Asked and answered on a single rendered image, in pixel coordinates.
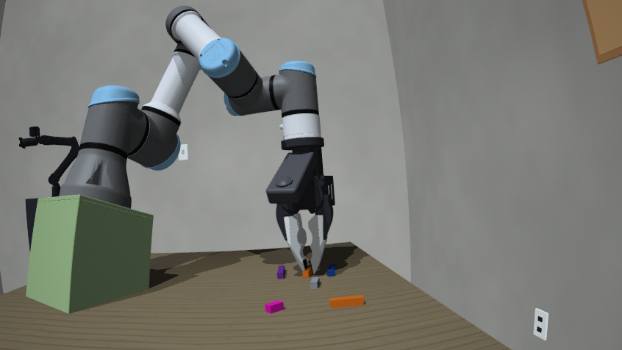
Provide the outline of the magenta block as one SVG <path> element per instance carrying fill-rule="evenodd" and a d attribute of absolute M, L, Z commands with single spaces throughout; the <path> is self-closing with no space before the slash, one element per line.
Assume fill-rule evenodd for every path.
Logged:
<path fill-rule="evenodd" d="M 282 301 L 274 301 L 268 304 L 265 304 L 265 311 L 267 313 L 275 313 L 284 309 L 284 305 Z"/>

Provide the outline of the purple rod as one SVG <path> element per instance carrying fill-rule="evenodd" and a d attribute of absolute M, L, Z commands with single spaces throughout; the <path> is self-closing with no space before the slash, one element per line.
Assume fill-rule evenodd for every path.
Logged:
<path fill-rule="evenodd" d="M 279 268 L 278 268 L 278 271 L 277 271 L 277 279 L 284 279 L 283 272 L 284 272 L 284 275 L 285 275 L 285 266 L 284 265 L 279 265 Z"/>

